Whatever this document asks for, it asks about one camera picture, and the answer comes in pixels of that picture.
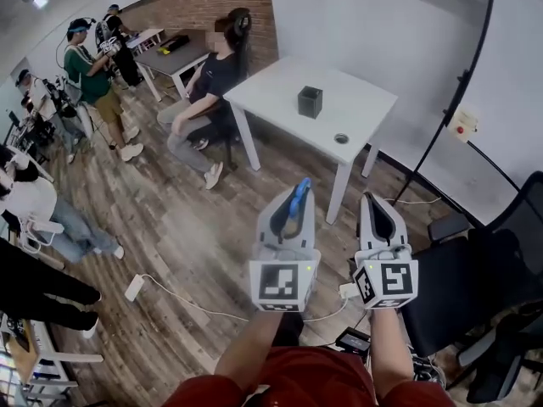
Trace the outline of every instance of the man in green shirt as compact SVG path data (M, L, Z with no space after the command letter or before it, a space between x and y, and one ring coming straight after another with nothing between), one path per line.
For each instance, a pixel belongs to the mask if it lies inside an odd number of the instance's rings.
M91 25L82 18L70 23L66 34L69 44L64 53L64 69L74 83L81 82L81 100L90 103L98 110L108 125L109 134L120 150L120 157L123 161L129 161L143 151L141 143L129 144L129 141L139 133L139 128L133 127L124 131L120 118L123 109L104 70L111 56L99 53L94 59L81 45L87 38L90 27Z

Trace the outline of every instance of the khaki shorts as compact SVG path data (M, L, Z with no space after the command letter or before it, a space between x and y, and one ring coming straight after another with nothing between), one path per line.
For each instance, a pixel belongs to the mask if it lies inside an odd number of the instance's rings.
M94 107L96 107L106 124L112 124L113 122L120 120L120 116L123 112L123 109L120 106L119 97L113 88L109 89L108 93L99 98L96 103L94 103Z

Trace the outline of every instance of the white sneaker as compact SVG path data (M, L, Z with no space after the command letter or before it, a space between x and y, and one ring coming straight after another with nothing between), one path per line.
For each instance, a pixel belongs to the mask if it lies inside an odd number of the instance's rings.
M122 136L125 138L125 143L128 143L138 134L139 134L139 128L137 128L136 126L133 126L130 130L123 132Z
M122 246L119 246L118 248L115 249L115 251L113 252L113 255L117 259L123 259L123 257L125 256L125 249L123 249Z
M126 145L120 151L120 157L124 162L130 161L134 157L137 157L143 151L143 145L138 143L136 145Z
M96 333L96 327L98 327L98 322L100 321L99 318L96 319L96 323L94 323L94 326L92 326L89 330L83 330L83 337L85 339L90 339L94 336L94 333Z
M197 151L203 151L210 144L210 139L200 139L194 145L193 148Z
M211 166L211 169L209 172L205 173L205 189L211 190L217 182L219 182L219 178L221 177L222 173L222 161L220 163L215 163Z

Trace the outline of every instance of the black office chair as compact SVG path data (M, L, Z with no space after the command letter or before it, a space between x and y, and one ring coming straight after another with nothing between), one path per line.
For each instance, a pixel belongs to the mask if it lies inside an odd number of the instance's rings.
M543 172L468 238L443 241L434 225L428 231L434 245L413 256L418 296L401 310L417 355L436 353L504 309L543 299Z
M235 50L238 58L238 83L240 83L247 78L249 73L249 32L252 26L252 19L247 8L235 8L228 14L228 18L234 23L234 29L240 38ZM207 138L210 140L210 143L224 142L225 164L228 169L236 170L237 166L232 162L232 142L238 134L238 127L233 117L230 103L226 99L221 99L191 119L205 116L210 112L221 115L222 119L193 131L188 136L188 140L196 142L202 138Z
M467 369L447 389L476 371L467 401L471 404L491 403L504 399L511 392L522 366L543 372L543 364L525 359L530 350L543 348L542 305L538 303L536 311L533 305L524 306L518 314L506 316L496 328L459 353L458 359L461 365L467 365Z

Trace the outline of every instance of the white table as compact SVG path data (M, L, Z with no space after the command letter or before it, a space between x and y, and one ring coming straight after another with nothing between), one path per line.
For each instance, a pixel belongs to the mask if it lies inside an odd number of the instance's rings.
M163 31L164 29L147 29L142 31L137 37L127 42L126 46L131 50L137 48L138 52L143 53L145 50L143 49L142 44L155 36L156 43L158 44L160 42L160 33Z
M322 111L315 120L298 114L298 93L304 86L323 90ZM260 168L260 161L244 110L309 143L338 163L326 217L330 224L338 216L353 161L397 99L367 81L293 57L281 59L253 75L224 98L232 105L253 169ZM349 141L336 142L338 134L346 135ZM378 140L372 140L363 176L368 177L378 151Z

